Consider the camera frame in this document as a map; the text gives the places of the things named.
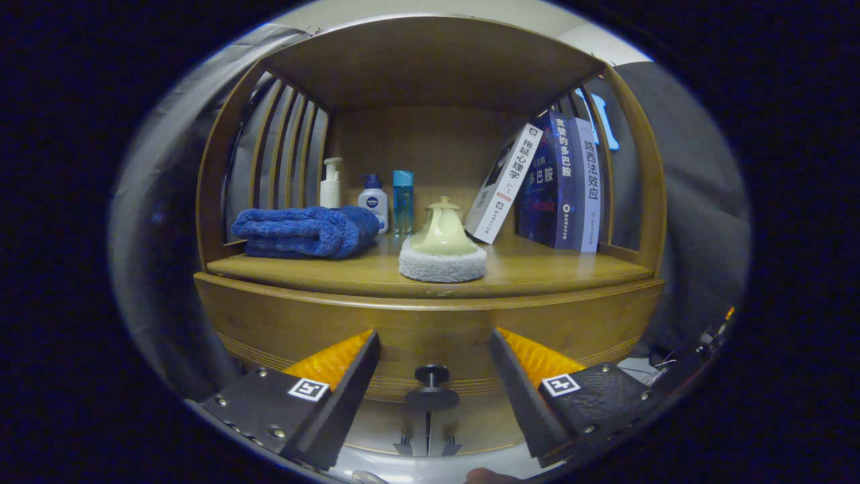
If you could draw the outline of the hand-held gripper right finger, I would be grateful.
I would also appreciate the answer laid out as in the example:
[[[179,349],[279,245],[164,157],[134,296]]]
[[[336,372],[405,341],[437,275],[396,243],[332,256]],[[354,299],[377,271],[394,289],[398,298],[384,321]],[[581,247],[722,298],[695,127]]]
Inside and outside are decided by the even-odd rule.
[[[611,362],[586,367],[500,327],[489,348],[529,453],[541,467],[604,454],[662,403],[660,390]]]

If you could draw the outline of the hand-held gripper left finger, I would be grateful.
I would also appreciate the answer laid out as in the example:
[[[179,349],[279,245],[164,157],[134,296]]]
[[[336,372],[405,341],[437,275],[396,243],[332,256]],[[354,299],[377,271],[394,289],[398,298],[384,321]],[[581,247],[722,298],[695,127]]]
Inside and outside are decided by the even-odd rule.
[[[286,370],[250,370],[200,401],[200,410],[270,453],[328,471],[346,441],[380,353],[377,331],[364,331]]]

